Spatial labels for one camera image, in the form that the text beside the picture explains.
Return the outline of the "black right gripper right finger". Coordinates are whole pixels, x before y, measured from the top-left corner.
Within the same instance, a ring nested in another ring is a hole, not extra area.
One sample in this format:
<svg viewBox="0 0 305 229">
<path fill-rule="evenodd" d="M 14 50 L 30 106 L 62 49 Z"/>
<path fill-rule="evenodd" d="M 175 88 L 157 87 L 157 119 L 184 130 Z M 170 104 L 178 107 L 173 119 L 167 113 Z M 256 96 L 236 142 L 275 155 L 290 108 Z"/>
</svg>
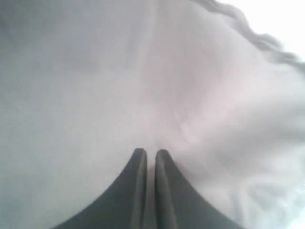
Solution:
<svg viewBox="0 0 305 229">
<path fill-rule="evenodd" d="M 155 215 L 159 229 L 241 229 L 191 186 L 169 152 L 155 158 Z"/>
</svg>

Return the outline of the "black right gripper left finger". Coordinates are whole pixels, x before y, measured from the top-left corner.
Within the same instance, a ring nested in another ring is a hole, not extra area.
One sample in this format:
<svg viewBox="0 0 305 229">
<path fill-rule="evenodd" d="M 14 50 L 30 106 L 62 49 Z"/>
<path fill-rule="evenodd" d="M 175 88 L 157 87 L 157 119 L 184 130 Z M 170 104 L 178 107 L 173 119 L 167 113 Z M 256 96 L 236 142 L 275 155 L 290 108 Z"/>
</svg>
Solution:
<svg viewBox="0 0 305 229">
<path fill-rule="evenodd" d="M 147 153 L 134 150 L 125 168 L 94 202 L 56 229 L 141 229 L 147 182 Z"/>
</svg>

